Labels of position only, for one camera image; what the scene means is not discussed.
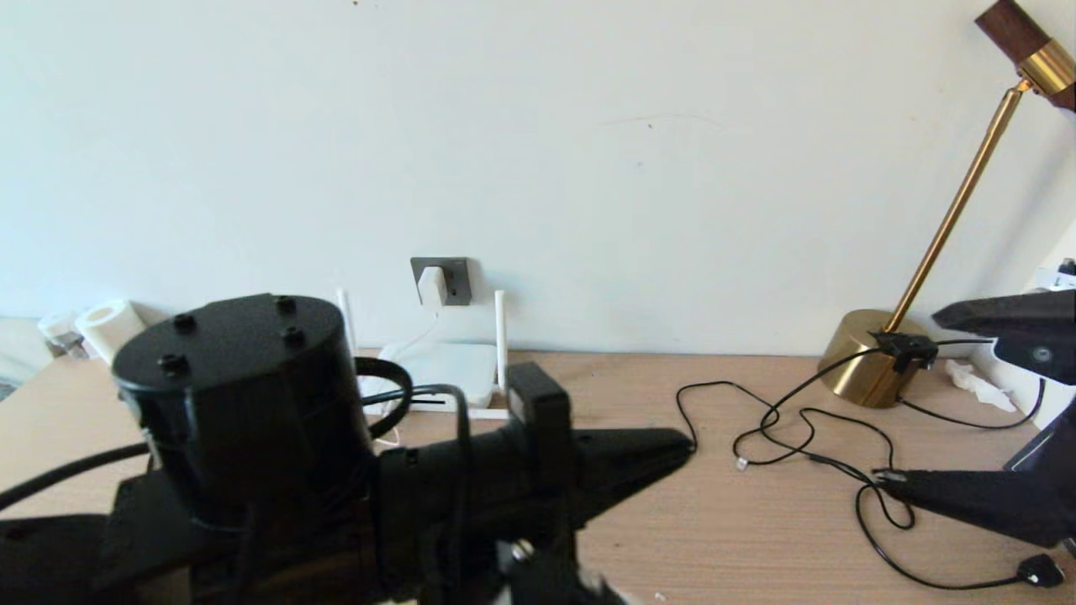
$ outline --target desk lamp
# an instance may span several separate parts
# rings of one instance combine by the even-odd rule
[[[949,211],[938,226],[922,261],[919,262],[919,268],[908,282],[896,309],[892,313],[859,309],[846,314],[819,362],[820,369],[848,355],[878,347],[879,335],[897,332],[925,334],[921,326],[905,315],[949,234],[952,233],[960,213],[972,197],[972,192],[975,191],[975,185],[982,175],[1023,94],[1027,90],[1034,90],[1052,104],[1076,112],[1076,84],[1074,84],[1076,70],[1073,58],[1061,44],[1046,34],[1023,9],[1013,0],[1000,0],[979,15],[975,23],[1016,64],[1020,80],[1002,97],[1001,104],[987,127],[979,151],[972,159],[972,165],[949,206]],[[926,363],[923,360],[912,360],[910,363],[897,363],[897,357],[889,354],[863,355],[826,374],[822,382],[838,396],[853,404],[870,408],[892,407],[896,405],[896,395]]]

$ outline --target white plug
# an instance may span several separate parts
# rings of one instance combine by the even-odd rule
[[[439,313],[449,296],[449,287],[444,282],[444,269],[426,267],[419,277],[419,301],[429,313]]]

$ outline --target gold lamp base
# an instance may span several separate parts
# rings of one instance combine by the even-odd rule
[[[882,332],[891,314],[888,311],[859,309],[845,315],[818,363],[819,369],[848,355],[877,347],[878,341],[870,333]],[[898,330],[926,334],[919,324],[908,319],[901,322]],[[897,372],[893,369],[895,361],[895,357],[881,353],[864,355],[823,376],[821,380],[839,397],[855,405],[890,408],[896,405],[896,396],[901,390],[911,381],[916,370],[922,367],[919,361],[912,361],[904,371]]]

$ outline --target black cylindrical motor housing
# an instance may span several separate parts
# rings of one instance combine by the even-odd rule
[[[373,460],[343,318],[325,300],[213,302],[134,337],[112,371],[207,525],[241,525],[254,503],[328,497]]]

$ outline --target toilet paper roll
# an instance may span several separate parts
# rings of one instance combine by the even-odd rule
[[[129,300],[117,298],[102,302],[79,315],[74,321],[74,327],[111,366],[119,349],[145,329],[145,324],[134,312]]]

